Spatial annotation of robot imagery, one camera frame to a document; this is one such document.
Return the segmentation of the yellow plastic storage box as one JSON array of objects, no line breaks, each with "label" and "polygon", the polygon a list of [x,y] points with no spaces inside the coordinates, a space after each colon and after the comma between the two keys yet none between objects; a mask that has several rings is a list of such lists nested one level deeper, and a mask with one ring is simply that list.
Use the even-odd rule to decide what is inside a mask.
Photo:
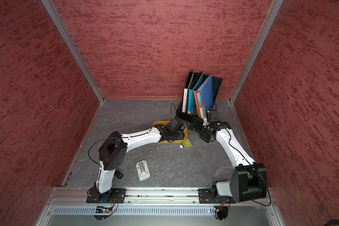
[{"label": "yellow plastic storage box", "polygon": [[153,124],[153,127],[154,128],[157,128],[158,131],[160,132],[160,140],[158,143],[160,144],[182,144],[183,141],[187,138],[187,126],[186,124],[184,125],[184,127],[181,129],[183,130],[183,132],[185,133],[185,139],[180,141],[180,142],[166,142],[166,141],[163,141],[162,140],[162,137],[164,135],[167,135],[167,134],[170,134],[170,132],[166,129],[166,125],[169,123],[170,121],[156,121],[154,124]]}]

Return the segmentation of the teal folder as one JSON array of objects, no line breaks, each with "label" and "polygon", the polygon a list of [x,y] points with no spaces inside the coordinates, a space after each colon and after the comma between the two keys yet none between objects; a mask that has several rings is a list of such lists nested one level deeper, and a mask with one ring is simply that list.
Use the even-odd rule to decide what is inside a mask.
[{"label": "teal folder", "polygon": [[197,91],[197,89],[200,87],[200,85],[203,82],[203,71],[200,73],[194,73],[193,79],[189,85],[189,90],[188,90],[188,108],[187,108],[187,113],[189,115],[192,115],[194,113],[194,108],[195,108],[195,95],[194,91]]}]

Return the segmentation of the white phone stand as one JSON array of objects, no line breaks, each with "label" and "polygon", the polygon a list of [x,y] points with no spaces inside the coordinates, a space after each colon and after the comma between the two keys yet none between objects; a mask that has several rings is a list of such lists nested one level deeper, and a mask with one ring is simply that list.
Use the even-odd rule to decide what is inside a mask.
[{"label": "white phone stand", "polygon": [[146,180],[151,176],[146,160],[137,162],[136,170],[140,181]]}]

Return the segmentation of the orange folder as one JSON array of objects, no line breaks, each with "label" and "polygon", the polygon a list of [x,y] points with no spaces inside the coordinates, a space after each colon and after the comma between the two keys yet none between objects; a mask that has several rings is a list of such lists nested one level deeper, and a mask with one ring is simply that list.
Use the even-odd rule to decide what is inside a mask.
[{"label": "orange folder", "polygon": [[197,90],[194,90],[195,104],[198,113],[198,117],[205,118],[205,106],[202,97],[203,85],[201,85]]}]

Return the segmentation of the blue folder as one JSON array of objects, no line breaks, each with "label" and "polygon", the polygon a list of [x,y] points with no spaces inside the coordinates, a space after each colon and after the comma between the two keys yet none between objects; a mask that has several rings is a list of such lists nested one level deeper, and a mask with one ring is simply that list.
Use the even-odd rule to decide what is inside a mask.
[{"label": "blue folder", "polygon": [[212,74],[208,76],[203,82],[202,97],[205,106],[205,117],[206,112],[211,110],[213,106],[213,76]]}]

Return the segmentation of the white folder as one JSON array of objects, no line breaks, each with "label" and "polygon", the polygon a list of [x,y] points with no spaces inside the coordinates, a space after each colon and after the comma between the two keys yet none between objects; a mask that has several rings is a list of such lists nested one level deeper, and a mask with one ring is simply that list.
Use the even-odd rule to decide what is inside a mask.
[{"label": "white folder", "polygon": [[187,98],[188,98],[188,89],[189,86],[192,82],[192,78],[193,78],[193,71],[189,71],[188,76],[186,78],[186,82],[185,82],[185,86],[184,86],[184,93],[183,93],[183,102],[182,102],[182,112],[186,113],[186,105],[187,105]]}]

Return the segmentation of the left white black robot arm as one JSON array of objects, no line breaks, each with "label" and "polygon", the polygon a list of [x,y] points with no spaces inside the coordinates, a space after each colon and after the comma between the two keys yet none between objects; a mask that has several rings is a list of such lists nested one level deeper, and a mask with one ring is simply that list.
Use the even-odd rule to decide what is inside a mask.
[{"label": "left white black robot arm", "polygon": [[132,133],[120,134],[113,132],[108,139],[99,148],[99,175],[95,182],[95,188],[101,195],[107,195],[112,192],[112,181],[116,169],[123,163],[127,152],[152,143],[168,141],[173,143],[184,135],[185,124],[183,122],[177,125],[170,123],[163,125],[157,124],[151,128]]}]

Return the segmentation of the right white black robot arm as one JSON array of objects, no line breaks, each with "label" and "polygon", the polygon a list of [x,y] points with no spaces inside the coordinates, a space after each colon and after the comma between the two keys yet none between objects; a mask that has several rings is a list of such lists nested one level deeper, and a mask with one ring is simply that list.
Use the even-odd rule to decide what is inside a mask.
[{"label": "right white black robot arm", "polygon": [[204,126],[199,121],[193,122],[191,131],[199,134],[205,142],[217,141],[221,144],[233,166],[230,180],[212,184],[213,199],[220,201],[231,197],[235,202],[254,201],[265,198],[268,194],[266,168],[257,163],[242,148],[227,122],[215,122]]}]

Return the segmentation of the black file rack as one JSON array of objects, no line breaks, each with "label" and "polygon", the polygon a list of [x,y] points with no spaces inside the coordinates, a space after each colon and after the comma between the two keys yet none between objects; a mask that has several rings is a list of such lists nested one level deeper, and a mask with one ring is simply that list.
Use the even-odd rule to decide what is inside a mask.
[{"label": "black file rack", "polygon": [[[206,75],[203,73],[203,81],[208,77],[209,75]],[[213,106],[211,108],[212,109],[216,109],[216,98],[218,96],[218,93],[219,93],[219,90],[220,90],[220,87],[221,87],[221,84],[222,84],[222,79],[221,78],[218,78],[218,77],[214,77],[213,76]],[[195,105],[195,108],[194,108],[194,113],[192,115],[189,115],[187,113],[187,108],[188,108],[188,98],[187,98],[187,105],[186,105],[186,113],[183,113],[182,112],[182,102],[183,102],[183,98],[181,100],[181,103],[179,104],[179,106],[176,108],[176,116],[178,118],[181,118],[185,121],[188,121],[188,122],[193,122],[193,121],[196,121],[196,120],[199,120],[199,121],[203,121],[204,119],[202,118],[199,118],[198,117],[198,113],[197,113],[197,109],[196,109],[196,105]]]}]

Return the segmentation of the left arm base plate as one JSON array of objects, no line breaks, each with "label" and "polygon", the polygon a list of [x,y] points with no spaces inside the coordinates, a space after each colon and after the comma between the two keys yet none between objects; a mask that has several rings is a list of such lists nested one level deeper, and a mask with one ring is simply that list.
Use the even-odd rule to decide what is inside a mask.
[{"label": "left arm base plate", "polygon": [[92,187],[87,192],[86,203],[124,203],[126,196],[125,188],[112,188],[110,191],[101,194],[96,187]]}]

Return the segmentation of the yellow shuttlecock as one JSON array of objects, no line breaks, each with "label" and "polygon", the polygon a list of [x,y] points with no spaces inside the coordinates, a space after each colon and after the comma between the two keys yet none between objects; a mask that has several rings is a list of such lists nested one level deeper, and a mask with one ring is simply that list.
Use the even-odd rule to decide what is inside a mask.
[{"label": "yellow shuttlecock", "polygon": [[186,148],[186,147],[191,147],[192,146],[192,143],[190,142],[190,140],[188,138],[186,138],[183,143],[180,145],[180,148],[183,149],[183,148]]}]

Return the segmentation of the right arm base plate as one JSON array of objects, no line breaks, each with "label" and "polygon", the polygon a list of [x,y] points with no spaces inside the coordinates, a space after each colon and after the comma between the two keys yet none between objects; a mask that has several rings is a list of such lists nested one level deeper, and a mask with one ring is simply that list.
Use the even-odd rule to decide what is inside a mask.
[{"label": "right arm base plate", "polygon": [[230,196],[220,196],[212,189],[198,189],[199,203],[201,204],[235,204],[236,201]]}]

